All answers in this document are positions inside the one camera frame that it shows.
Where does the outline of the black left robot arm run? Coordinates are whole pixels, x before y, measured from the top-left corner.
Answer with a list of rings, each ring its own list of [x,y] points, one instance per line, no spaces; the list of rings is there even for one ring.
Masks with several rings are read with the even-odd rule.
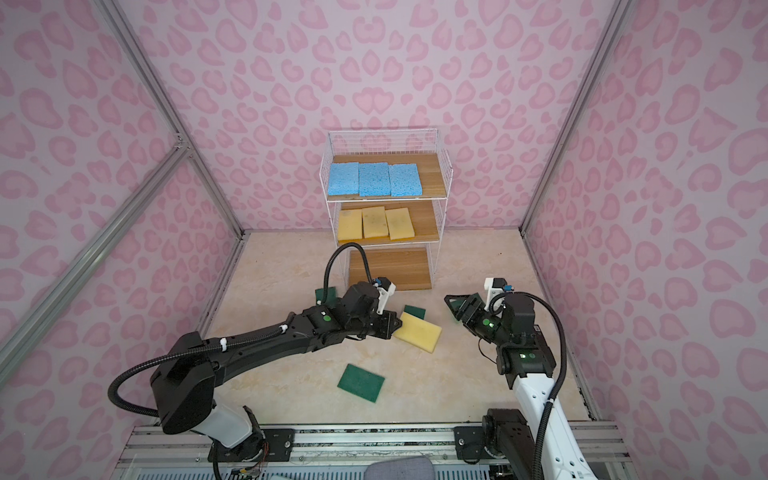
[[[251,369],[353,336],[390,339],[402,326],[385,308],[395,291],[396,285],[381,277],[349,287],[332,307],[315,305],[280,324],[229,337],[181,336],[150,380],[163,432],[197,430],[213,411],[215,389]]]

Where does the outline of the small yellow sponge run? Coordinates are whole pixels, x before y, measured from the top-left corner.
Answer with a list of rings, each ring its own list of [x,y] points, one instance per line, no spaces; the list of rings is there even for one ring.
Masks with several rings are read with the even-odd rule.
[[[337,230],[338,242],[357,241],[363,237],[362,210],[341,210]]]

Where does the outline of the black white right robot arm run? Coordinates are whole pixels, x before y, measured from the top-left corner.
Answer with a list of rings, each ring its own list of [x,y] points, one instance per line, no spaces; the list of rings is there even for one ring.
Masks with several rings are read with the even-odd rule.
[[[555,359],[536,324],[535,306],[554,320],[560,352],[567,353],[562,321],[540,297],[502,291],[484,302],[477,294],[447,295],[453,317],[496,349],[494,363],[514,393],[517,409],[490,409],[483,417],[484,448],[504,457],[517,479],[594,479],[568,423],[559,393],[568,361]]]

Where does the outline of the blue sponge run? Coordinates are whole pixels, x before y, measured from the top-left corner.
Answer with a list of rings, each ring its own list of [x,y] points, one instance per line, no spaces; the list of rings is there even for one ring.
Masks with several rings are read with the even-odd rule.
[[[393,197],[420,197],[423,194],[417,164],[390,164],[389,179]]]
[[[358,187],[361,197],[385,197],[391,195],[390,168],[385,162],[360,163]]]
[[[349,196],[359,193],[359,163],[332,163],[327,193],[329,196]]]

